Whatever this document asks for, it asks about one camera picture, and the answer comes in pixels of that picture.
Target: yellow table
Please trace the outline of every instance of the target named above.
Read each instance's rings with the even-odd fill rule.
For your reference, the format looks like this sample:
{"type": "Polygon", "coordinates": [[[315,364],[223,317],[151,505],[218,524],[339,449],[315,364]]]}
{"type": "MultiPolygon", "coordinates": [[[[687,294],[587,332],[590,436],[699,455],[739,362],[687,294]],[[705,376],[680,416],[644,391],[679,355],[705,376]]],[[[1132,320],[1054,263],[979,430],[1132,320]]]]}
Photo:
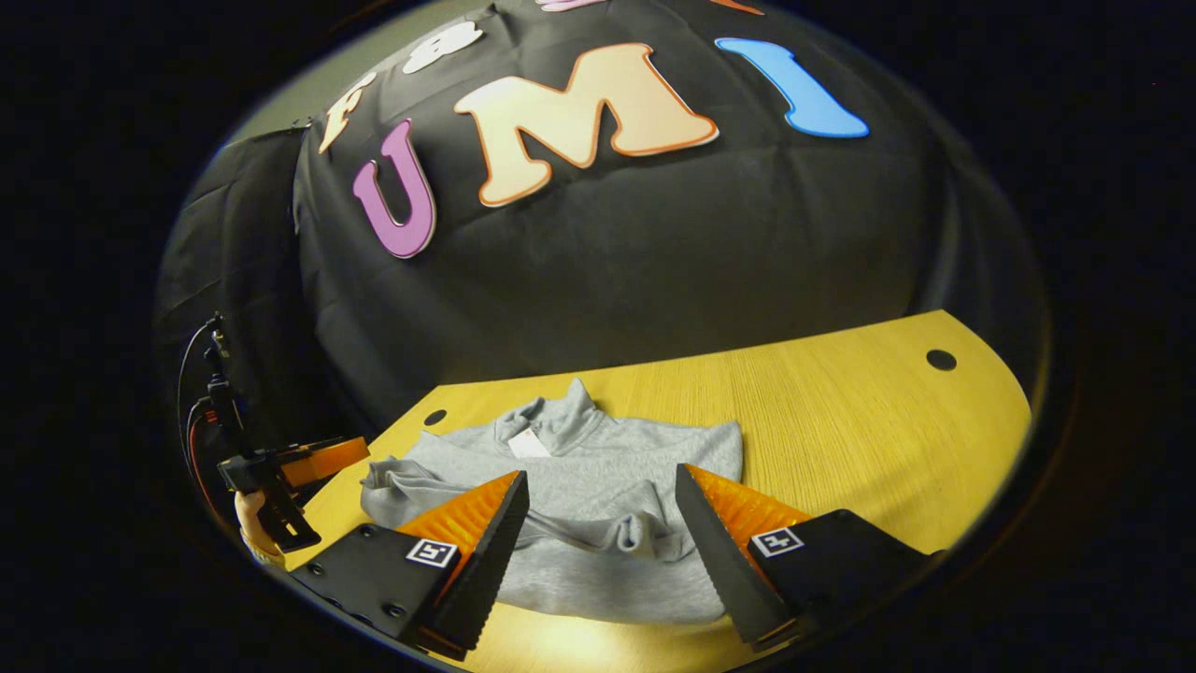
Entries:
{"type": "MultiPolygon", "coordinates": [[[[738,421],[744,484],[811,515],[847,508],[929,553],[981,516],[1020,454],[1030,408],[1013,374],[944,311],[806,339],[575,374],[440,386],[373,445],[402,458],[422,430],[487,424],[537,397],[561,398],[580,378],[614,417],[683,426],[738,421]],[[932,349],[958,366],[927,363],[932,349]],[[447,415],[426,429],[437,410],[447,415]]],[[[287,555],[293,569],[354,526],[367,461],[306,504],[321,545],[287,555]]],[[[701,626],[645,626],[555,617],[495,605],[477,672],[721,671],[755,656],[722,617],[701,626]]]]}

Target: purple letter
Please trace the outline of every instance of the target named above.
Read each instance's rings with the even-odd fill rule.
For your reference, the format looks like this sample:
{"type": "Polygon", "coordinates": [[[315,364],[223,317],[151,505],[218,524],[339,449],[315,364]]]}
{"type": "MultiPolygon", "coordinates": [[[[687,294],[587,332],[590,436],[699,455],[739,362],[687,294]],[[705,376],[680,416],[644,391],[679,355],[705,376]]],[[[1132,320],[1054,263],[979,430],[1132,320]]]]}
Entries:
{"type": "Polygon", "coordinates": [[[407,221],[397,221],[378,189],[378,164],[370,161],[361,166],[353,181],[353,195],[366,208],[366,216],[374,227],[382,244],[399,258],[414,257],[428,246],[437,228],[437,204],[432,200],[432,188],[423,176],[423,169],[415,158],[410,139],[411,120],[403,120],[382,141],[382,154],[390,157],[398,178],[411,203],[411,215],[407,221]]]}

